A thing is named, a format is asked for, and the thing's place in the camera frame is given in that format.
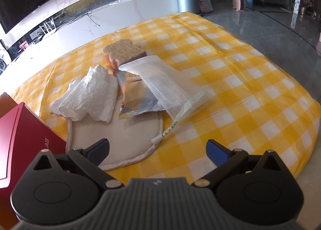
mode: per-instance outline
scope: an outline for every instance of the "tablecloth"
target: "tablecloth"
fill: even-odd
[[[192,13],[143,22],[83,45],[23,83],[12,97],[66,139],[67,122],[49,113],[52,102],[89,67],[105,65],[104,46],[120,38],[141,45],[147,55],[158,55],[204,86],[213,100],[164,138],[150,157],[109,171],[113,177],[124,183],[131,177],[186,177],[193,182],[215,168],[205,154],[209,139],[250,154],[274,149],[294,176],[302,170],[316,142],[320,105],[258,50]],[[167,127],[171,119],[166,113],[163,117]]]

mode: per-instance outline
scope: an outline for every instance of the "triangular hole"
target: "triangular hole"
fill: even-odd
[[[39,159],[37,165],[33,170],[41,170],[41,169],[48,169],[48,168],[52,168],[52,166],[50,164],[48,157],[46,155],[43,155],[41,156],[41,158]]]
[[[281,171],[279,164],[275,161],[275,159],[272,156],[269,156],[267,158],[267,161],[265,162],[263,168]]]

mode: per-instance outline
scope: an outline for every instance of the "crumpled white tissue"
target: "crumpled white tissue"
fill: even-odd
[[[115,108],[117,92],[116,77],[100,65],[90,67],[83,79],[71,82],[67,92],[53,102],[50,113],[72,121],[80,121],[89,113],[95,121],[108,123]]]

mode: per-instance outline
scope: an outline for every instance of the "gray tile floor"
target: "gray tile floor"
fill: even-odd
[[[317,20],[308,15],[299,16],[295,29],[291,29],[292,15],[279,8],[254,6],[253,11],[238,12],[232,8],[232,0],[213,1],[212,4],[214,11],[204,18],[259,50],[321,103],[321,56],[316,50],[321,25]]]

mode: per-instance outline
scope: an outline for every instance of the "brown sponge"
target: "brown sponge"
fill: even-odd
[[[139,45],[134,45],[130,39],[120,39],[107,45],[102,52],[114,70],[118,70],[122,64],[147,56],[146,51],[141,49]]]

